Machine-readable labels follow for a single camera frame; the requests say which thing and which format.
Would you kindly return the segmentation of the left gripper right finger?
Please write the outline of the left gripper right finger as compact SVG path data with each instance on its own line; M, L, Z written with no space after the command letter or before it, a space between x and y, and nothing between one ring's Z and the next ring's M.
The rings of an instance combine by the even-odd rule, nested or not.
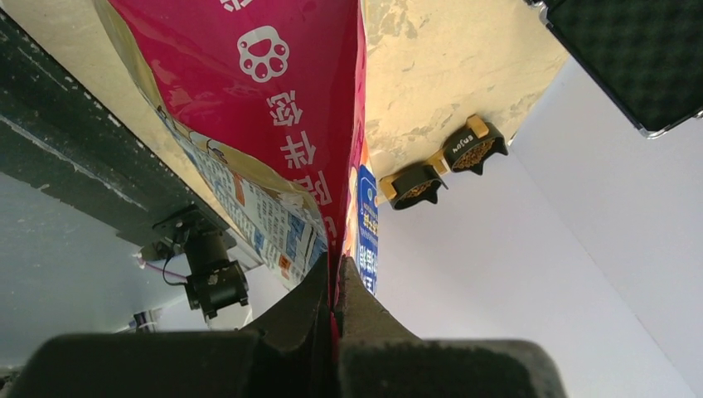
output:
M337 277L341 397L564 397L559 370L526 340L424 340L361 283L344 257Z

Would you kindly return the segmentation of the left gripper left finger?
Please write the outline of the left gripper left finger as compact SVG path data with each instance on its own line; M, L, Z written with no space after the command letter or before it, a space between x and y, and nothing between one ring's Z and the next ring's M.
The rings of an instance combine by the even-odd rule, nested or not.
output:
M73 334L45 342L11 397L329 397L328 264L238 331Z

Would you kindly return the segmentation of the pink blue pet food bag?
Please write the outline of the pink blue pet food bag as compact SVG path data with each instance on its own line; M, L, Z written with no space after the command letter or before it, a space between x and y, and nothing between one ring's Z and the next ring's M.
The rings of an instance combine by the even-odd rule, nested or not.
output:
M264 263L321 255L376 291L360 1L97 1L138 90Z

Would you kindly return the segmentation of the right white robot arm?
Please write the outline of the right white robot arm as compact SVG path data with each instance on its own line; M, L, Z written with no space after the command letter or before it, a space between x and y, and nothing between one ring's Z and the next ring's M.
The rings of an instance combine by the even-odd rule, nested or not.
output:
M234 304L249 304L248 282L243 269L231 260L225 231L195 205L190 205L153 225L165 240L165 260L161 267L163 281L185 289L189 306L201 311L206 321ZM168 263L185 255L190 274L183 281L167 278Z

